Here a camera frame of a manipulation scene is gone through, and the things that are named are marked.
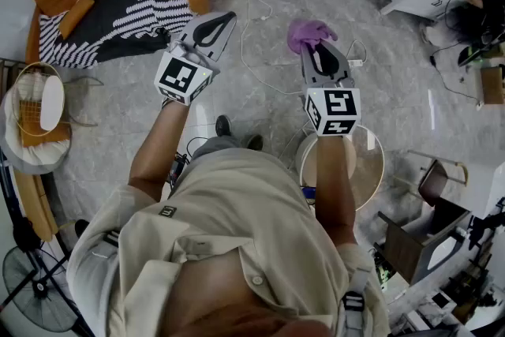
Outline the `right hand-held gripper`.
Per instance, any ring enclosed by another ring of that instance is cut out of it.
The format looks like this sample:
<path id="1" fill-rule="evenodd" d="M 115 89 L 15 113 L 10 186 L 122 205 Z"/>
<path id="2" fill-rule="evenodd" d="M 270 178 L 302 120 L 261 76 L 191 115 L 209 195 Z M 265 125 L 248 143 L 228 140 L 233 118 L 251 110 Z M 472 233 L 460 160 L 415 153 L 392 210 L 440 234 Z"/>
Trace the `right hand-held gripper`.
<path id="1" fill-rule="evenodd" d="M 346 56 L 328 41 L 301 45 L 304 110 L 319 137 L 346 136 L 361 120 L 361 94 L 354 79 L 335 79 L 349 70 Z"/>

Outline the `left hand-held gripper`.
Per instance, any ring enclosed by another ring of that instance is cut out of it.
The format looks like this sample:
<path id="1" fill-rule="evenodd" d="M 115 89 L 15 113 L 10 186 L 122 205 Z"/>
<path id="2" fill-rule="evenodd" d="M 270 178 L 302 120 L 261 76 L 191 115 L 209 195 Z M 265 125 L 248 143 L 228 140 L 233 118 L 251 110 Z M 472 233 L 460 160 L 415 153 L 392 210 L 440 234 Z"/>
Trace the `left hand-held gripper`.
<path id="1" fill-rule="evenodd" d="M 233 11 L 194 17 L 182 29 L 179 40 L 163 53 L 154 79 L 158 93 L 189 106 L 220 74 L 206 57 L 219 60 L 236 23 Z"/>

